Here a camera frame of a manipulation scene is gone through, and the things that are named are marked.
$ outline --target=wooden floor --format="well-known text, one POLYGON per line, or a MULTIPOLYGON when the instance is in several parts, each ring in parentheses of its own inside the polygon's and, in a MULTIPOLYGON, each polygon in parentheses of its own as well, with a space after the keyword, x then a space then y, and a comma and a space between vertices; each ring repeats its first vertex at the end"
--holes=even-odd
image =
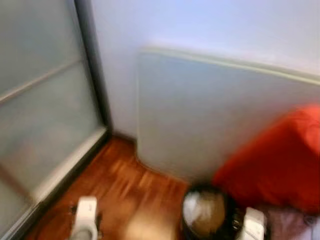
POLYGON ((113 137, 26 239, 65 240, 74 219, 69 207, 81 196, 96 196, 102 239, 174 240, 186 188, 141 165, 133 143, 113 137))

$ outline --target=red pillow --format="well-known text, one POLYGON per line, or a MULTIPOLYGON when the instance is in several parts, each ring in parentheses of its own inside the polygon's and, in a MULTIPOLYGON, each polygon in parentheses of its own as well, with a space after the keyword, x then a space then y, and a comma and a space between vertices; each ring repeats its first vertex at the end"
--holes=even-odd
POLYGON ((244 207, 268 203, 320 213, 320 105, 280 119, 231 157, 212 182, 244 207))

